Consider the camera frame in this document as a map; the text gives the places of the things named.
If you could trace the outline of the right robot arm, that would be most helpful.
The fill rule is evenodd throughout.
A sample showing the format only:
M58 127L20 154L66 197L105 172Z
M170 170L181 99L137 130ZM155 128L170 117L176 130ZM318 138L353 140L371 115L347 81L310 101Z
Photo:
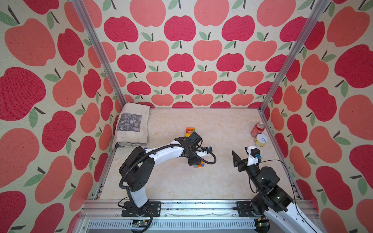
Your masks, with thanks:
M275 170L259 167L260 150L251 149L247 159L241 159L232 151L233 165L239 172L245 171L249 182L256 188L256 195L249 202L236 202L239 216L265 216L284 232L320 233L321 230L299 210L296 200L283 190Z

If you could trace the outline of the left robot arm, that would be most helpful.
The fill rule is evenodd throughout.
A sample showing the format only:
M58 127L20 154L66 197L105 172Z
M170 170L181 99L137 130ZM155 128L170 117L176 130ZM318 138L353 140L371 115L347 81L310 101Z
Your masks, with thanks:
M155 166L170 159L186 158L191 167L217 162L211 147L202 147L202 138L196 132L189 137L177 137L171 143L154 149L138 146L133 149L125 162L119 168L121 180L119 187L126 190L132 212L139 216L151 216L150 201L146 195L147 184Z

